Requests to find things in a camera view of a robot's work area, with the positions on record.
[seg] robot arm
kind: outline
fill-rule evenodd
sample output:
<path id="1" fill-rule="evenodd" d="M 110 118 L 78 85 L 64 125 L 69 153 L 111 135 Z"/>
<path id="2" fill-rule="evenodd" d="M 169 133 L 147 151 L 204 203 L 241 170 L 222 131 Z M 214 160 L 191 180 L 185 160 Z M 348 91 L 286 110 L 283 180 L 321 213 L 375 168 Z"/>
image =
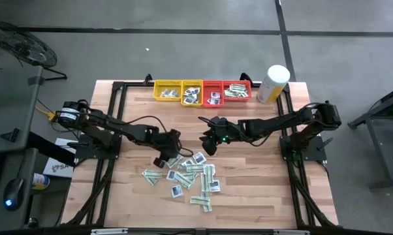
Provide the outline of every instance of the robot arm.
<path id="1" fill-rule="evenodd" d="M 332 131 L 341 125 L 336 106 L 328 101 L 307 104 L 299 111 L 267 120 L 243 119 L 235 124 L 223 117 L 213 117 L 211 120 L 204 117 L 199 117 L 199 119 L 205 121 L 210 128 L 209 131 L 204 132 L 205 136 L 200 137 L 202 147 L 209 155 L 213 155 L 217 150 L 217 145 L 223 142 L 228 144 L 247 142 L 253 146 L 259 146 L 253 142 L 261 138 L 266 141 L 274 131 L 307 124 L 308 126 L 303 131 L 291 135 L 292 150 L 301 151 L 307 148 L 309 141 L 321 131 Z"/>
<path id="2" fill-rule="evenodd" d="M 61 111 L 57 111 L 57 122 L 67 128 L 82 131 L 93 139 L 93 148 L 104 151 L 116 149 L 116 137 L 126 136 L 131 142 L 148 146 L 160 151 L 160 157 L 154 164 L 162 168 L 170 158 L 178 156 L 181 150 L 180 132 L 171 129 L 169 132 L 160 133 L 158 127 L 151 125 L 132 125 L 104 114 L 100 110 L 92 109 L 84 102 L 67 101 Z"/>

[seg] yellow label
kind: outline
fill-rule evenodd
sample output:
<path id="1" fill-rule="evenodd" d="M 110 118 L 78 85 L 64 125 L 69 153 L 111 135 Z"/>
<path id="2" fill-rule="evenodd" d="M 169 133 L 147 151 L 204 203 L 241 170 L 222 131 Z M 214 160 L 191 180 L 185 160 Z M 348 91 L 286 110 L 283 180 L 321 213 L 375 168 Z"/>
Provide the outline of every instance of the yellow label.
<path id="1" fill-rule="evenodd" d="M 266 100 L 267 103 L 273 103 L 275 102 L 276 98 L 281 94 L 282 89 L 285 86 L 280 86 L 280 87 L 275 87 L 272 92 L 270 93 L 268 99 Z"/>

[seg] computer mouse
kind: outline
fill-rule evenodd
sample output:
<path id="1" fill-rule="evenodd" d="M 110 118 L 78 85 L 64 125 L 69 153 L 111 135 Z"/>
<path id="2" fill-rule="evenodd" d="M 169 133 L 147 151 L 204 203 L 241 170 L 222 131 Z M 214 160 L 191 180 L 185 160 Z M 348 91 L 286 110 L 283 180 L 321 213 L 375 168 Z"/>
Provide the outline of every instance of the computer mouse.
<path id="1" fill-rule="evenodd" d="M 8 182 L 3 191 L 3 202 L 8 211 L 17 210 L 24 201 L 24 179 L 15 178 Z"/>

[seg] white card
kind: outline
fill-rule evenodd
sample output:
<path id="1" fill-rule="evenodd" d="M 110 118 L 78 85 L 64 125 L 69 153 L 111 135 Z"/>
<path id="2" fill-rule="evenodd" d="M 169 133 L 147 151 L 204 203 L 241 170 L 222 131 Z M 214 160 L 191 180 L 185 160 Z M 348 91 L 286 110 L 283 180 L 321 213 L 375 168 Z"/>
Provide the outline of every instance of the white card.
<path id="1" fill-rule="evenodd" d="M 177 198 L 183 195 L 181 185 L 173 186 L 170 192 L 172 193 L 173 198 Z"/>
<path id="2" fill-rule="evenodd" d="M 166 180 L 176 182 L 176 180 L 175 180 L 175 174 L 176 174 L 176 171 L 174 171 L 174 170 L 169 170 L 168 176 L 166 176 Z"/>
<path id="3" fill-rule="evenodd" d="M 220 191 L 220 181 L 214 180 L 214 182 L 210 183 L 210 192 L 219 192 Z"/>
<path id="4" fill-rule="evenodd" d="M 197 164 L 205 163 L 207 159 L 204 157 L 204 154 L 198 152 L 192 156 Z"/>

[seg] wooden table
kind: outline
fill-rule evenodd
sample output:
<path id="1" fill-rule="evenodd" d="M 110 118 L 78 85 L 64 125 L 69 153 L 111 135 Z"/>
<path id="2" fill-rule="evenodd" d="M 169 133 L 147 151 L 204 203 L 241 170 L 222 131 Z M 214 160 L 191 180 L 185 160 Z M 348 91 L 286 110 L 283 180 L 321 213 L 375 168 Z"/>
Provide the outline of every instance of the wooden table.
<path id="1" fill-rule="evenodd" d="M 97 81 L 92 108 L 107 111 L 112 83 L 112 80 Z M 295 110 L 309 103 L 305 83 L 290 83 L 290 89 Z M 123 138 L 120 158 L 116 161 L 112 177 L 106 227 L 296 228 L 287 166 L 281 159 L 278 144 L 280 131 L 274 132 L 258 148 L 241 142 L 222 144 L 212 157 L 204 152 L 198 139 L 208 126 L 197 116 L 220 116 L 229 121 L 268 119 L 277 116 L 276 104 L 259 103 L 255 98 L 257 89 L 254 89 L 253 98 L 248 102 L 226 102 L 224 107 L 214 109 L 189 108 L 179 102 L 156 101 L 152 91 L 148 87 L 128 89 L 123 121 L 154 115 L 167 129 L 179 130 L 184 147 L 195 153 L 202 151 L 207 163 L 215 165 L 215 178 L 221 182 L 221 192 L 210 193 L 213 210 L 210 213 L 204 212 L 202 206 L 189 203 L 191 196 L 200 195 L 199 178 L 189 191 L 183 188 L 184 196 L 173 199 L 170 188 L 175 183 L 163 178 L 153 187 L 141 175 L 145 169 L 158 169 L 152 162 L 159 152 L 136 146 Z M 159 126 L 154 119 L 143 119 L 137 123 Z M 62 223 L 70 220 L 90 195 L 96 164 L 96 160 L 87 160 L 74 170 Z M 166 177 L 167 166 L 162 171 Z M 312 198 L 329 220 L 337 224 L 326 172 L 319 164 L 306 162 L 306 173 Z M 307 221 L 303 200 L 301 207 L 304 221 Z"/>

